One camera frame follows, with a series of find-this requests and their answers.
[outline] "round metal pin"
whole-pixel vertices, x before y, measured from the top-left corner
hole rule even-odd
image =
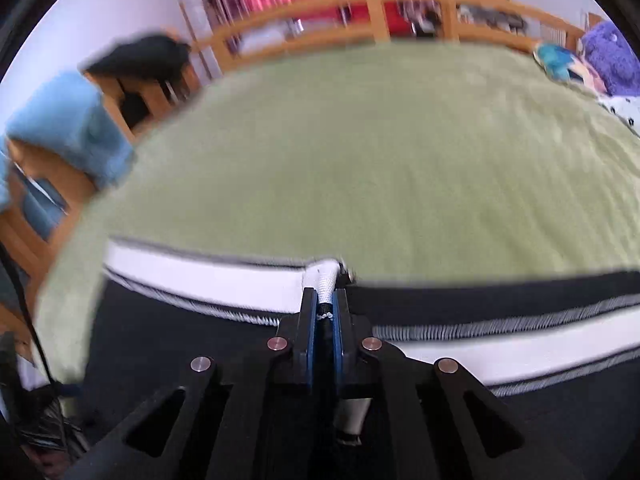
[[[382,348],[382,341],[377,337],[366,337],[362,340],[362,347],[370,352],[375,352]]]
[[[191,370],[194,372],[203,372],[204,370],[209,370],[211,366],[211,359],[208,357],[196,357],[193,361],[191,361]]]
[[[283,337],[272,337],[267,341],[267,346],[271,350],[284,350],[287,347],[287,340]]]
[[[454,374],[458,371],[458,362],[445,357],[444,359],[440,359],[440,361],[438,361],[438,368],[445,374]]]

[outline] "mattress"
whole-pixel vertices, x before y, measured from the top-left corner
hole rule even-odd
[[[86,207],[36,328],[54,374],[80,378],[110,235],[330,256],[395,283],[635,268],[639,148],[501,47],[412,41],[256,66],[153,130],[124,183]]]

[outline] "blue garment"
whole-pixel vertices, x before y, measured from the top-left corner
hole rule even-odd
[[[57,153],[91,176],[98,188],[129,171],[133,147],[102,106],[102,92],[76,71],[63,72],[38,88],[6,124],[6,135]],[[0,178],[6,185],[8,160]],[[8,204],[0,190],[0,207]]]

